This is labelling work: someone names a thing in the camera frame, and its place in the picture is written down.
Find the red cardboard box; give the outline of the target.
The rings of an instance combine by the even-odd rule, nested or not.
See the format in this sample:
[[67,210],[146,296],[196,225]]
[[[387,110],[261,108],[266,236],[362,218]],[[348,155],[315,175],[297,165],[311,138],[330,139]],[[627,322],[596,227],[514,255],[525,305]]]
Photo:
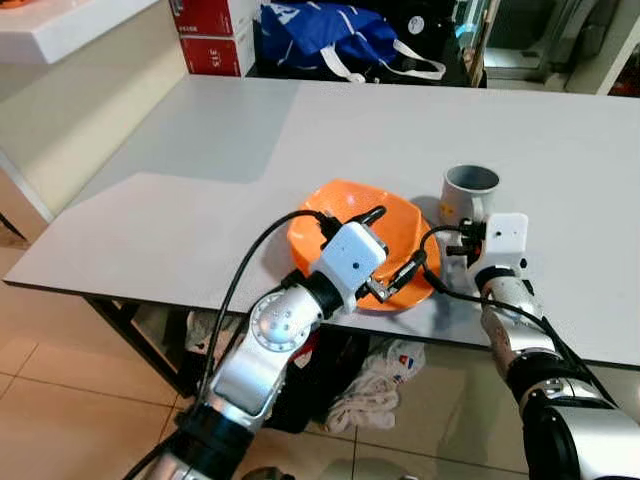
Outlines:
[[256,63],[253,33],[236,37],[179,37],[188,73],[195,76],[246,77]]
[[251,27],[259,0],[168,0],[178,35],[233,37]]

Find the grey metal appliance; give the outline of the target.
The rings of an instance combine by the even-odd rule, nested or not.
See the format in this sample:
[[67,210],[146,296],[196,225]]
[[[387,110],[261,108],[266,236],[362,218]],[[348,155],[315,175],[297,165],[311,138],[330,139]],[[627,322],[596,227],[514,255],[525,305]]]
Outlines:
[[483,54],[490,81],[543,83],[603,49],[621,0],[499,0]]

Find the black bag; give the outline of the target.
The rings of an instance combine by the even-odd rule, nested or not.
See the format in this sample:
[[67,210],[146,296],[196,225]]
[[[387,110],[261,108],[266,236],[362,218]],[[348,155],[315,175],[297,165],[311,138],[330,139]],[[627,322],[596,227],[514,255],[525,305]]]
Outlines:
[[303,344],[303,352],[310,360],[298,366],[301,355],[296,355],[289,362],[265,428],[301,433],[310,422],[323,421],[335,398],[360,374],[370,335],[321,326]]

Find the grey mug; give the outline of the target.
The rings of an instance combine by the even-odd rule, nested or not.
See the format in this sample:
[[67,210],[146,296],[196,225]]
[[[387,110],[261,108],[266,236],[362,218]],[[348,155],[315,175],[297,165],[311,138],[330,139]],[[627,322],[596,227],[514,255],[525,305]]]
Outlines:
[[444,174],[438,202],[440,220],[454,227],[462,220],[485,223],[492,212],[492,197],[499,183],[499,175],[485,166],[452,166]]

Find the black box with round emblem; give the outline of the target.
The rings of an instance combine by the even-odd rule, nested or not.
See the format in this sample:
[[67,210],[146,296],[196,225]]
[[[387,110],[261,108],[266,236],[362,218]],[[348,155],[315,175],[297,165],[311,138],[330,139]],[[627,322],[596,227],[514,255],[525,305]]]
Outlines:
[[381,14],[392,24],[399,41],[422,60],[399,54],[392,67],[397,70],[436,72],[429,60],[444,65],[440,79],[421,79],[388,73],[384,83],[485,88],[486,74],[477,72],[474,55],[490,0],[387,0]]

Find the white counter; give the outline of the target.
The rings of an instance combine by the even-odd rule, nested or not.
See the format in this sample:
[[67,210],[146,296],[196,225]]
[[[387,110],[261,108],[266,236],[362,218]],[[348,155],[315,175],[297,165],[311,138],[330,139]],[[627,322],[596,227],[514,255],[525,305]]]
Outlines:
[[54,64],[156,3],[32,0],[0,9],[0,64]]

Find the white cloth with red-blue print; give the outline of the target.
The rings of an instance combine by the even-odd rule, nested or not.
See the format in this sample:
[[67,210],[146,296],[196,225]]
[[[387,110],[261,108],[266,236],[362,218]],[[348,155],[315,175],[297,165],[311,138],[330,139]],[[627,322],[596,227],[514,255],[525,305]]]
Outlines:
[[349,428],[393,429],[399,385],[419,374],[425,362],[425,344],[415,340],[375,340],[355,380],[348,385],[326,415],[326,433]]

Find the white shelf frame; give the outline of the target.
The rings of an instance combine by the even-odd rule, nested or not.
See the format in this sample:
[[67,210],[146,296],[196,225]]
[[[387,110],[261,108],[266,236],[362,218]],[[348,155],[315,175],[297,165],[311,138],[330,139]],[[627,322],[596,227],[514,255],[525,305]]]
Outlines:
[[599,86],[595,88],[595,95],[611,95],[614,87],[622,76],[623,70],[630,63],[632,58],[637,58],[640,54],[640,15],[637,15],[627,36],[623,38],[620,46],[614,52],[613,58],[609,61],[608,69],[605,70],[604,77]]

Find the black table frame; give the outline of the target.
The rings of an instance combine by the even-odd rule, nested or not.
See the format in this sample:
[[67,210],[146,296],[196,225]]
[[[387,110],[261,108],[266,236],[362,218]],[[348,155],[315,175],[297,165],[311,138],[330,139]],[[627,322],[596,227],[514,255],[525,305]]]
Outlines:
[[188,320],[195,311],[95,297],[84,297],[84,301],[175,392],[182,397],[196,393],[198,361],[204,360],[204,355],[188,351],[186,346]]

